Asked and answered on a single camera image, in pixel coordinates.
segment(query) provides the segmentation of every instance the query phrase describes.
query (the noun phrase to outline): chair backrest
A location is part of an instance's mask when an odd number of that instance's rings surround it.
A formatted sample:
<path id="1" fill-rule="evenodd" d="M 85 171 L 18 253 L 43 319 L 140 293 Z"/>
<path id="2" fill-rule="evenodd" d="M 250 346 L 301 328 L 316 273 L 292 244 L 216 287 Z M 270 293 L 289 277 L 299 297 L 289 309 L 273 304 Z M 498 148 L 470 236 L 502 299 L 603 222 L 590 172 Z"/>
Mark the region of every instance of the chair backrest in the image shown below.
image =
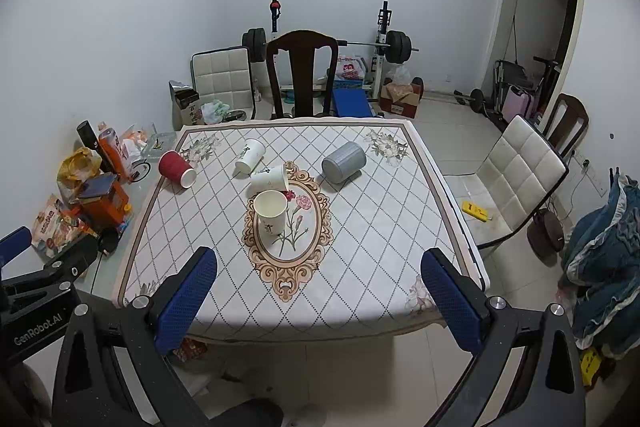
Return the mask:
<path id="1" fill-rule="evenodd" d="M 477 174 L 507 225 L 516 232 L 558 188 L 568 172 L 558 152 L 517 115 Z"/>
<path id="2" fill-rule="evenodd" d="M 558 122 L 558 125 L 556 125 L 549 136 L 548 133 L 551 131 L 551 126 L 554 123 L 554 118 L 556 116 L 556 112 L 558 112 L 558 107 L 561 102 L 566 104 L 566 110 Z M 574 134 L 574 137 L 572 137 L 571 141 L 560 153 L 562 157 L 566 157 L 567 154 L 569 154 L 571 149 L 575 146 L 575 143 L 578 141 L 580 135 L 584 133 L 585 129 L 587 129 L 587 125 L 589 124 L 589 115 L 587 115 L 587 110 L 584 108 L 580 100 L 570 94 L 566 94 L 564 92 L 560 93 L 556 100 L 556 105 L 554 105 L 554 110 L 551 112 L 551 116 L 549 117 L 543 132 L 543 134 L 548 137 L 547 139 L 549 140 L 549 143 L 558 148 L 558 145 L 565 140 L 567 136 L 569 136 L 578 120 L 582 120 L 582 124 Z"/>
<path id="3" fill-rule="evenodd" d="M 193 55 L 191 78 L 201 104 L 220 100 L 231 109 L 252 108 L 253 112 L 247 118 L 254 118 L 254 90 L 247 48 L 238 46 Z"/>
<path id="4" fill-rule="evenodd" d="M 273 55 L 278 50 L 289 52 L 293 93 L 296 100 L 296 117 L 313 116 L 314 114 L 314 57 L 316 50 L 328 46 L 331 48 L 331 63 L 327 70 L 326 90 L 322 112 L 329 114 L 331 96 L 334 90 L 335 68 L 338 64 L 338 42 L 322 33 L 311 30 L 296 30 L 284 34 L 267 44 L 267 72 L 273 94 L 273 110 L 277 118 L 283 118 L 280 84 L 273 63 Z"/>

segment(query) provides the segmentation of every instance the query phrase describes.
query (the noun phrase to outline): bottle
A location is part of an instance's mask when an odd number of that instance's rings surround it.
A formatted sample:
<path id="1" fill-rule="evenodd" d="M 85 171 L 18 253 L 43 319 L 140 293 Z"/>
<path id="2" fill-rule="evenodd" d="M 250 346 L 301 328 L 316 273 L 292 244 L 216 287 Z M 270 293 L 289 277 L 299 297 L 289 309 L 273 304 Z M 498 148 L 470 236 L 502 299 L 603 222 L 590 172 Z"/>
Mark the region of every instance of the bottle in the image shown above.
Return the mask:
<path id="1" fill-rule="evenodd" d="M 129 155 L 126 150 L 123 149 L 113 127 L 105 127 L 104 123 L 98 126 L 98 129 L 104 129 L 104 131 L 100 133 L 100 136 L 98 136 L 98 143 L 111 160 L 111 164 L 117 174 L 119 174 L 124 181 L 129 181 L 131 169 Z"/>
<path id="2" fill-rule="evenodd" d="M 89 124 L 88 120 L 84 120 L 80 125 L 78 125 L 76 131 L 78 131 L 78 135 L 80 136 L 84 146 L 94 150 L 100 155 L 100 158 L 102 158 L 102 163 L 100 165 L 102 172 L 115 172 L 113 165 L 111 165 L 111 160 L 98 143 L 98 139 L 95 137 L 94 130 L 91 128 L 91 124 Z"/>

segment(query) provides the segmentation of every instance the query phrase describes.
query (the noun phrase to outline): white paper cup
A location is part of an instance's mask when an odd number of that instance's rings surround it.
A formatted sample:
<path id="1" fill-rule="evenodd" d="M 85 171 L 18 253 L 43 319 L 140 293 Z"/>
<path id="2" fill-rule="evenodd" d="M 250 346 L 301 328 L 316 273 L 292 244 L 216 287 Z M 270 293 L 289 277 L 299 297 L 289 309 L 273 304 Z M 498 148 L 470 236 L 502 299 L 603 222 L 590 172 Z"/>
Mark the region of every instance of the white paper cup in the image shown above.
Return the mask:
<path id="1" fill-rule="evenodd" d="M 255 213 L 267 233 L 278 235 L 284 232 L 287 198 L 278 190 L 265 190 L 255 197 Z"/>
<path id="2" fill-rule="evenodd" d="M 242 172 L 242 174 L 251 174 L 251 171 L 258 165 L 258 162 L 264 156 L 266 150 L 266 147 L 258 140 L 249 138 L 238 155 L 236 168 Z"/>
<path id="3" fill-rule="evenodd" d="M 276 167 L 265 167 L 261 171 L 251 174 L 252 192 L 265 190 L 289 190 L 289 178 L 284 163 Z"/>

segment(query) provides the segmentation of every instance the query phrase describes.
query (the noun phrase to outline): black thermos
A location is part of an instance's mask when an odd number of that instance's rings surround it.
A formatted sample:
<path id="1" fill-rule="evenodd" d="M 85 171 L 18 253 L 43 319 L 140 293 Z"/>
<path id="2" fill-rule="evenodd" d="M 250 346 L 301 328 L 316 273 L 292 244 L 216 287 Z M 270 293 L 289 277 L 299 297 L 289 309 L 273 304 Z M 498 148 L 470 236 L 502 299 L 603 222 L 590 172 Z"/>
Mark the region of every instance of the black thermos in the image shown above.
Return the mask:
<path id="1" fill-rule="evenodd" d="M 100 169 L 102 169 L 103 172 L 115 172 L 111 162 L 109 161 L 109 157 L 105 154 L 104 150 L 102 150 L 102 147 L 98 143 L 98 139 L 95 137 L 94 130 L 91 128 L 91 125 L 89 125 L 88 120 L 84 120 L 78 126 L 77 131 L 84 146 L 94 150 L 102 158 Z"/>

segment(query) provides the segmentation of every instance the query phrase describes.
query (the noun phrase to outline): door frame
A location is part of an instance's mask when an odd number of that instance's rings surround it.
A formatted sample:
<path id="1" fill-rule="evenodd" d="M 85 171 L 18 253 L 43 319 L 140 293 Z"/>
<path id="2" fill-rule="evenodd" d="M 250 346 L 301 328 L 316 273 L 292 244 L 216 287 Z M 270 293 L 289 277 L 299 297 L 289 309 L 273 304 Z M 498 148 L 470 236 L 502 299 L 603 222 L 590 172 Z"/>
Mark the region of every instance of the door frame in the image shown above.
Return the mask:
<path id="1" fill-rule="evenodd" d="M 481 87 L 482 82 L 484 81 L 484 76 L 489 68 L 489 61 L 491 59 L 492 51 L 494 50 L 495 38 L 498 31 L 498 23 L 500 22 L 500 15 L 502 13 L 502 1 L 498 0 L 496 9 L 495 9 L 495 17 L 494 17 L 494 25 L 491 32 L 491 37 L 489 39 L 489 45 L 486 49 L 486 53 L 484 56 L 484 68 L 482 69 L 481 76 L 479 78 L 479 84 Z M 574 26 L 571 30 L 571 38 L 569 38 L 569 45 L 566 50 L 566 57 L 564 58 L 564 64 L 562 65 L 562 71 L 558 76 L 558 81 L 556 82 L 556 87 L 554 88 L 554 92 L 551 94 L 551 98 L 549 99 L 549 103 L 546 106 L 545 114 L 542 117 L 542 121 L 540 122 L 540 128 L 544 128 L 546 122 L 548 121 L 551 110 L 553 109 L 556 100 L 558 99 L 558 95 L 562 92 L 562 86 L 564 86 L 564 80 L 566 78 L 566 74 L 571 66 L 571 60 L 574 57 L 575 45 L 578 41 L 578 32 L 580 31 L 580 23 L 582 22 L 582 9 L 584 8 L 584 0 L 577 0 L 577 4 L 575 7 L 575 19 Z"/>

